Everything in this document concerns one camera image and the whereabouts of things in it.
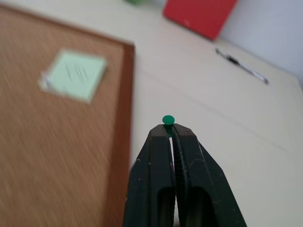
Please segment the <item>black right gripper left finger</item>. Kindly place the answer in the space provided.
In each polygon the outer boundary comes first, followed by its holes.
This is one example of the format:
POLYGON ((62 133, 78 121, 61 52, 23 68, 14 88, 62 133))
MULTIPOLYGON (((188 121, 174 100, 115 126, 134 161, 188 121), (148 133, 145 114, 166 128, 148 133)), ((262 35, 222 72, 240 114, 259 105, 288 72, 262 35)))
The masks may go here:
POLYGON ((150 130, 131 167, 123 226, 173 226, 175 196, 169 135, 165 126, 160 124, 150 130))

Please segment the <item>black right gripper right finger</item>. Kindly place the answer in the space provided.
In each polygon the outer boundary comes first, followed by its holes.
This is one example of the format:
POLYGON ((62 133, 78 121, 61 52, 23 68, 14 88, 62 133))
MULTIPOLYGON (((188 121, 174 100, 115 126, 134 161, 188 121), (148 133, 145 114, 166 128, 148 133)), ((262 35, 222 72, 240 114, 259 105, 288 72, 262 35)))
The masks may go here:
POLYGON ((171 135, 180 226, 245 227, 223 170, 197 136, 179 124, 171 135))

